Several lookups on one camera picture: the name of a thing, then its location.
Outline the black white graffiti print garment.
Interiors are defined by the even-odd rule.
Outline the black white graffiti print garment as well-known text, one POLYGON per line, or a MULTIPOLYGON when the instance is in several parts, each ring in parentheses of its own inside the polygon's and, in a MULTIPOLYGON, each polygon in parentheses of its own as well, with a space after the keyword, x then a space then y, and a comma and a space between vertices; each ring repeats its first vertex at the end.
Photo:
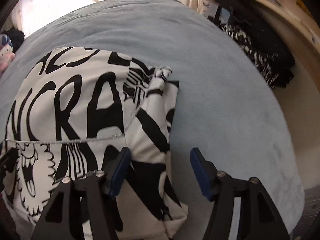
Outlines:
POLYGON ((65 177, 85 179, 127 147, 131 163, 116 197, 120 239, 173 239, 188 216, 171 185, 170 130, 179 83, 171 68, 114 51, 57 48, 22 82, 1 152, 18 158, 3 198, 21 239, 30 239, 65 177))

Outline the black white clothes pile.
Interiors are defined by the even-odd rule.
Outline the black white clothes pile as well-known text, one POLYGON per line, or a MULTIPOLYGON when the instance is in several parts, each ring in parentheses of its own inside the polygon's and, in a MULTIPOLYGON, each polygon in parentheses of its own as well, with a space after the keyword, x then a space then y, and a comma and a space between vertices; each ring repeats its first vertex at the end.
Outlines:
POLYGON ((208 19, 238 44, 270 88, 285 88, 296 64, 285 42, 245 0, 214 1, 217 11, 208 19))

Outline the pink white plush toy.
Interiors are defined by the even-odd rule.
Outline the pink white plush toy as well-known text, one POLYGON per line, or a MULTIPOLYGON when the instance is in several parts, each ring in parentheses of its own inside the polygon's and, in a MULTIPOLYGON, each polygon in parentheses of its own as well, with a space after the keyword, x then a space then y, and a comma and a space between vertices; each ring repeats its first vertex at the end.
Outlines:
POLYGON ((6 71, 9 64, 15 58, 11 39, 6 34, 1 34, 0 47, 0 71, 1 75, 6 71))

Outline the blue-grey fleece bed blanket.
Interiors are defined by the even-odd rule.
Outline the blue-grey fleece bed blanket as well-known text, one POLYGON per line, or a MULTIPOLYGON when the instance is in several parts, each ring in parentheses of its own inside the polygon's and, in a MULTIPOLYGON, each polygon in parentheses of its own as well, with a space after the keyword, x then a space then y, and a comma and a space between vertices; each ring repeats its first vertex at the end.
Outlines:
POLYGON ((1 138, 12 102, 33 66, 66 47, 114 51, 149 67, 167 66, 177 81, 170 130, 171 183, 188 208, 174 239, 200 239, 212 205, 201 194, 190 150, 234 178, 258 177, 288 231, 304 206, 289 130, 267 83, 238 45, 176 0, 108 0, 55 20, 29 36, 1 77, 1 138))

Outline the black knitted item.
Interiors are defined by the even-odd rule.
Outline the black knitted item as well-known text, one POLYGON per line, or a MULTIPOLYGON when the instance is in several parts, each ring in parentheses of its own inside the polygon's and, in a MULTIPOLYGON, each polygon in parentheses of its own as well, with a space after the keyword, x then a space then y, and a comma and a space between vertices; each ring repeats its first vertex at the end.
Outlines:
POLYGON ((16 51, 20 48, 20 46, 22 45, 25 39, 24 32, 12 27, 11 29, 7 31, 3 31, 2 33, 7 35, 10 38, 12 43, 13 53, 16 53, 16 51))

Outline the wooden shelf unit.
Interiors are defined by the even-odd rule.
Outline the wooden shelf unit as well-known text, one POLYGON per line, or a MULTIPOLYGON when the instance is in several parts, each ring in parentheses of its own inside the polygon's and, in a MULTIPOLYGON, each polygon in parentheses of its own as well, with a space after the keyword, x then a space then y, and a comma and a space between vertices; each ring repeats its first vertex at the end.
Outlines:
POLYGON ((319 88, 319 27, 296 0, 244 0, 274 28, 319 88))

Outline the white blue box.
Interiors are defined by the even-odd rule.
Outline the white blue box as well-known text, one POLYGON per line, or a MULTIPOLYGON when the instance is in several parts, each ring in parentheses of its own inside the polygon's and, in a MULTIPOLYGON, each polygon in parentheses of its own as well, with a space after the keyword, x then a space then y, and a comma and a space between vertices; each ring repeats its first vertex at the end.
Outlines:
POLYGON ((231 13, 216 2, 203 0, 200 14, 216 25, 228 23, 231 13))

